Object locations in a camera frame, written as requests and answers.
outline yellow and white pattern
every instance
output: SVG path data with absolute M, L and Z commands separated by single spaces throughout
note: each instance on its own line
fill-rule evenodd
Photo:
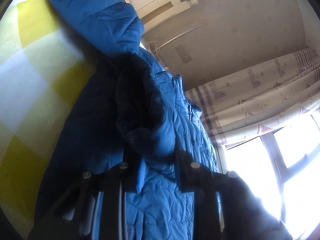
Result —
M 93 70 L 46 0 L 14 0 L 0 21 L 0 205 L 23 238 L 39 185 Z

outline patterned curtain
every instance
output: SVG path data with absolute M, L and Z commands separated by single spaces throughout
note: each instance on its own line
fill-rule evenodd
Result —
M 320 57 L 306 48 L 186 92 L 213 144 L 249 140 L 320 110 Z

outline quilted fabric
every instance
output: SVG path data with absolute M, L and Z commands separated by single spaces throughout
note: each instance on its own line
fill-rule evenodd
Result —
M 201 111 L 184 96 L 182 79 L 139 49 L 143 25 L 124 0 L 50 0 L 57 12 L 108 59 L 80 94 L 39 190 L 36 219 L 84 171 L 119 163 L 126 141 L 147 161 L 145 184 L 127 195 L 130 239 L 191 239 L 193 194 L 177 188 L 175 139 L 217 171 Z
M 196 160 L 217 170 L 200 109 L 185 98 L 181 77 L 172 77 L 139 49 L 143 27 L 131 5 L 123 0 L 50 1 L 111 61 L 96 65 L 95 72 L 47 0 L 14 0 L 10 5 L 0 22 L 1 208 L 26 238 L 49 161 L 36 217 L 82 171 L 100 173 L 120 162 L 124 141 L 139 133 L 128 125 L 121 130 L 117 106 L 124 98 L 116 98 L 120 73 L 126 83 L 124 70 L 144 67 L 143 80 L 152 86 L 143 85 L 152 88 L 155 103 L 158 93 L 166 118 L 158 123 L 161 127 L 163 122 L 164 130 L 153 129 L 147 137 L 154 139 L 153 154 L 142 143 L 137 148 L 149 165 L 142 192 L 127 196 L 128 233 L 131 239 L 190 238 L 193 195 L 176 187 L 171 157 L 176 137 Z M 71 11 L 63 14 L 65 8 Z

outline wall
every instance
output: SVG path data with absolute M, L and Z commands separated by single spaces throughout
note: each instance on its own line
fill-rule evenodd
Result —
M 174 62 L 172 73 L 183 76 L 185 90 L 306 45 L 296 0 L 199 0 L 144 37 L 163 44 L 198 24 L 159 51 L 163 62 Z M 188 63 L 175 50 L 183 43 L 193 58 Z
M 320 20 L 308 0 L 297 0 L 306 36 L 306 45 L 320 54 Z

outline white wire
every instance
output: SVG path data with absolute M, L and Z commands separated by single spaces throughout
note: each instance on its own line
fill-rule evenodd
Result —
M 158 42 L 158 43 L 160 43 L 159 41 L 148 41 L 147 44 L 148 44 L 148 43 L 151 43 L 151 42 Z
M 169 67 L 167 67 L 167 68 L 169 68 L 170 71 L 174 70 L 174 63 L 173 63 L 173 61 L 172 61 L 171 59 L 166 60 L 166 61 L 164 62 L 164 66 L 166 67 L 165 63 L 166 63 L 167 61 L 171 61 L 171 62 L 172 62 L 172 64 L 173 64 L 173 69 L 170 69 Z
M 159 55 L 158 55 L 158 52 L 159 52 L 159 50 L 160 50 L 160 49 L 158 49 L 158 43 L 160 44 L 159 41 L 148 41 L 146 44 L 147 44 L 148 47 L 149 47 L 149 51 L 151 51 L 149 44 L 155 45 L 155 46 L 156 46 L 156 49 L 155 49 L 154 51 L 156 52 L 156 55 L 154 55 L 153 53 L 152 53 L 152 54 L 153 54 L 154 56 L 156 56 L 156 57 L 160 60 L 160 62 L 163 64 L 164 67 L 167 67 L 166 64 L 165 64 L 166 62 L 171 61 L 172 64 L 173 64 L 173 69 L 170 69 L 170 68 L 169 68 L 169 70 L 170 70 L 170 71 L 174 70 L 174 63 L 173 63 L 173 61 L 172 61 L 171 59 L 168 59 L 168 60 L 166 60 L 165 62 L 163 62 L 163 61 L 160 59 L 160 57 L 159 57 Z

